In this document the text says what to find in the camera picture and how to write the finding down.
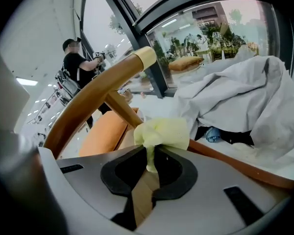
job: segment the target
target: white sheet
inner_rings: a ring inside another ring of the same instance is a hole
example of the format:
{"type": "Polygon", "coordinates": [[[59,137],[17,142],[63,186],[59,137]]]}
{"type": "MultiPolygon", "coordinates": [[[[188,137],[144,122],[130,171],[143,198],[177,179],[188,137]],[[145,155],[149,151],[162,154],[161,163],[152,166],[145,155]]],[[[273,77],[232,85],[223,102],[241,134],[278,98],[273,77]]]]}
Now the white sheet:
{"type": "Polygon", "coordinates": [[[257,156],[276,159],[294,148],[294,83],[276,57],[255,56],[208,74],[174,98],[191,138],[198,119],[225,131],[252,130],[257,156]]]}

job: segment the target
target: man in black shirt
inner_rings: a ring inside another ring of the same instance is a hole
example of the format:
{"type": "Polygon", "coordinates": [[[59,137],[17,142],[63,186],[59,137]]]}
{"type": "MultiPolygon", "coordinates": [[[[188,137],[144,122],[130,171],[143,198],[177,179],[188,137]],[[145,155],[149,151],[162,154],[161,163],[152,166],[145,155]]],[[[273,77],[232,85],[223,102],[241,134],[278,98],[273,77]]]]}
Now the man in black shirt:
{"type": "MultiPolygon", "coordinates": [[[[70,78],[77,82],[80,88],[83,89],[95,76],[94,70],[102,62],[102,58],[95,58],[92,61],[86,60],[78,54],[80,45],[79,42],[73,39],[66,40],[62,48],[66,55],[63,60],[64,68],[69,72],[70,78]]],[[[99,107],[99,110],[102,114],[111,111],[105,103],[99,107]]],[[[91,116],[87,120],[87,123],[90,128],[93,126],[93,118],[91,116]]]]}

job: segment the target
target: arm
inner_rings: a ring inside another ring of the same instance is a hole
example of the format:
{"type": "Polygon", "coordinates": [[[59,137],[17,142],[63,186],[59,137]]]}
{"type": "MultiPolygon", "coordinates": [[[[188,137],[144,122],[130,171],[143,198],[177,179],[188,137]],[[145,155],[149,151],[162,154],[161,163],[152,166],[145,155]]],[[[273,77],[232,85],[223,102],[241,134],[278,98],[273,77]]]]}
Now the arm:
{"type": "Polygon", "coordinates": [[[93,69],[95,69],[98,64],[100,63],[100,59],[96,58],[92,61],[84,61],[82,62],[79,67],[85,71],[92,71],[93,69]]]}

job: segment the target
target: yellow cloth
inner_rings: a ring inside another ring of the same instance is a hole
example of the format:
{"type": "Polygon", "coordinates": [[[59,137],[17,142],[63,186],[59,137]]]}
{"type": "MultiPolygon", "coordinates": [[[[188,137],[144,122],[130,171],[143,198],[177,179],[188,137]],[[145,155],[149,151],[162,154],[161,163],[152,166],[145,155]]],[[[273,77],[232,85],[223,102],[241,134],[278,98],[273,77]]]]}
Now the yellow cloth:
{"type": "Polygon", "coordinates": [[[186,150],[190,141],[186,120],[183,118],[154,118],[140,124],[134,131],[134,142],[147,150],[147,170],[157,172],[154,148],[164,144],[186,150]]]}

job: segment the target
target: black cap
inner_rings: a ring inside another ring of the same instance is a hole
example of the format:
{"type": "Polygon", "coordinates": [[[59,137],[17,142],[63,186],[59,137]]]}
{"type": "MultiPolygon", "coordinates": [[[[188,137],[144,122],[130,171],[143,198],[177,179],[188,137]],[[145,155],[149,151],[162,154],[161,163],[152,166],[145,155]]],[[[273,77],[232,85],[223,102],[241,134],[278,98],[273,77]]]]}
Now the black cap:
{"type": "Polygon", "coordinates": [[[74,43],[75,40],[69,38],[68,40],[64,41],[63,45],[62,45],[62,48],[63,48],[63,51],[65,51],[65,49],[69,46],[69,44],[71,43],[74,43]]]}

